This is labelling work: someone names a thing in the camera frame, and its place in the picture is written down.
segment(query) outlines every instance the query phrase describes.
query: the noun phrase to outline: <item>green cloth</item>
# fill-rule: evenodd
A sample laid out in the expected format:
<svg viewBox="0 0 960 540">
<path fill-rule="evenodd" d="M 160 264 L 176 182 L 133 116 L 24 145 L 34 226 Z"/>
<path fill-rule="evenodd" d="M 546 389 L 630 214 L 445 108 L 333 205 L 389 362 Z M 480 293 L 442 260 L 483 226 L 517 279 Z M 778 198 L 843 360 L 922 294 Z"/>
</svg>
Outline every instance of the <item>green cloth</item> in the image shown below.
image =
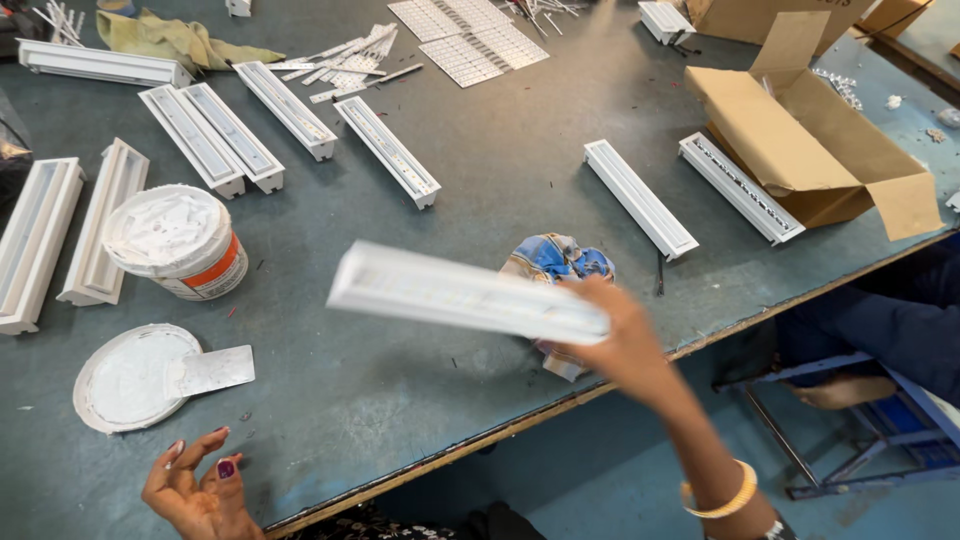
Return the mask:
<svg viewBox="0 0 960 540">
<path fill-rule="evenodd" d="M 140 18 L 97 12 L 97 32 L 111 51 L 157 57 L 180 62 L 191 75 L 207 69 L 232 69 L 227 62 L 271 62 L 286 55 L 256 47 L 230 45 L 211 39 L 199 22 L 163 20 L 150 10 L 140 10 Z"/>
</svg>

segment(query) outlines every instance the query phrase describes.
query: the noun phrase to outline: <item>bracelet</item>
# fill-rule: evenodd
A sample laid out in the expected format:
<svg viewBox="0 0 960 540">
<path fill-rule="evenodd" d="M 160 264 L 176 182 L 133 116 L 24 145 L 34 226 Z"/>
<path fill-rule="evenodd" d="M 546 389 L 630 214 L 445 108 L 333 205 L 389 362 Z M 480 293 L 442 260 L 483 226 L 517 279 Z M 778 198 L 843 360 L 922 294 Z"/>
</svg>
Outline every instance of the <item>bracelet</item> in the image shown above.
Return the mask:
<svg viewBox="0 0 960 540">
<path fill-rule="evenodd" d="M 750 465 L 747 465 L 743 461 L 735 459 L 740 467 L 743 468 L 743 485 L 740 486 L 740 492 L 736 494 L 736 497 L 733 498 L 729 503 L 720 506 L 716 510 L 710 510 L 708 512 L 701 512 L 699 510 L 694 510 L 690 507 L 689 499 L 693 494 L 693 490 L 690 488 L 690 484 L 684 482 L 680 484 L 680 497 L 684 501 L 684 509 L 687 512 L 702 518 L 705 520 L 715 520 L 719 518 L 725 518 L 740 508 L 747 505 L 750 499 L 756 493 L 756 471 Z"/>
</svg>

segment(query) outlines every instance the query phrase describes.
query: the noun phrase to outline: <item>brown cardboard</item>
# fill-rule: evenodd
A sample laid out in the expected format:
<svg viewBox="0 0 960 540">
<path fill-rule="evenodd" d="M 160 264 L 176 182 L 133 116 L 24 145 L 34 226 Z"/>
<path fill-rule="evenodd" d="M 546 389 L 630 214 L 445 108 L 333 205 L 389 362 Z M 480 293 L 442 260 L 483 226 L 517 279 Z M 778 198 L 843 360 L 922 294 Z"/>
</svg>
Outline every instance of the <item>brown cardboard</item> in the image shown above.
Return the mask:
<svg viewBox="0 0 960 540">
<path fill-rule="evenodd" d="M 828 19 L 781 13 L 749 72 L 688 67 L 708 129 L 808 228 L 876 206 L 891 240 L 940 229 L 933 175 L 806 68 Z"/>
<path fill-rule="evenodd" d="M 763 44 L 780 12 L 830 13 L 829 23 L 814 51 L 824 54 L 874 0 L 686 0 L 697 32 Z"/>
<path fill-rule="evenodd" d="M 910 26 L 913 21 L 917 20 L 917 17 L 922 15 L 927 8 L 936 4 L 936 2 L 930 2 L 924 6 L 924 2 L 926 2 L 926 0 L 883 0 L 883 2 L 880 2 L 872 12 L 868 13 L 867 16 L 859 22 L 859 26 L 867 32 L 876 32 L 897 22 L 904 15 L 917 10 L 916 13 L 903 19 L 902 22 L 883 31 L 885 36 L 897 37 L 902 34 L 903 31 L 906 30 L 906 27 Z"/>
</svg>

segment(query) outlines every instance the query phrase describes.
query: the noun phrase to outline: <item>hand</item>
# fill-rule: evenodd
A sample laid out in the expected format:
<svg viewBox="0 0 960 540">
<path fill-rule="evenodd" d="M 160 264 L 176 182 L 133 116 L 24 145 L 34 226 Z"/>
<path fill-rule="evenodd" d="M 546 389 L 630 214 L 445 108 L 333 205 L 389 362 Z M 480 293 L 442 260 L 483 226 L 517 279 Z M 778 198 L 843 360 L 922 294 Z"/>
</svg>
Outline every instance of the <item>hand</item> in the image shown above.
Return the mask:
<svg viewBox="0 0 960 540">
<path fill-rule="evenodd" d="M 678 376 L 663 357 L 660 340 L 643 306 L 623 289 L 596 275 L 559 285 L 602 308 L 610 317 L 607 339 L 596 345 L 560 345 L 561 352 L 580 358 L 648 405 L 668 397 Z"/>
<path fill-rule="evenodd" d="M 160 455 L 150 470 L 140 499 L 170 522 L 183 540 L 263 540 L 243 500 L 243 480 L 234 454 L 217 460 L 200 484 L 194 471 L 205 455 L 224 446 L 230 429 L 208 433 L 184 449 L 179 440 Z"/>
</svg>

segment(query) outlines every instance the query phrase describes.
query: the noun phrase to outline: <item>blue cloth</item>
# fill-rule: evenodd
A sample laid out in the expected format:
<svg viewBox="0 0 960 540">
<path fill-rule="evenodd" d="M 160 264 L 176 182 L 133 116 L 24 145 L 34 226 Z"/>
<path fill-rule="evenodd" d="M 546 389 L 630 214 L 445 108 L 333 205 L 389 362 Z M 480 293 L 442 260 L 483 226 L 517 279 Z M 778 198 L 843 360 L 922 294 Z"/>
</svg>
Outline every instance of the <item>blue cloth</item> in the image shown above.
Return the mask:
<svg viewBox="0 0 960 540">
<path fill-rule="evenodd" d="M 777 334 L 784 367 L 863 351 L 960 406 L 960 253 L 938 244 L 894 261 L 778 315 Z"/>
</svg>

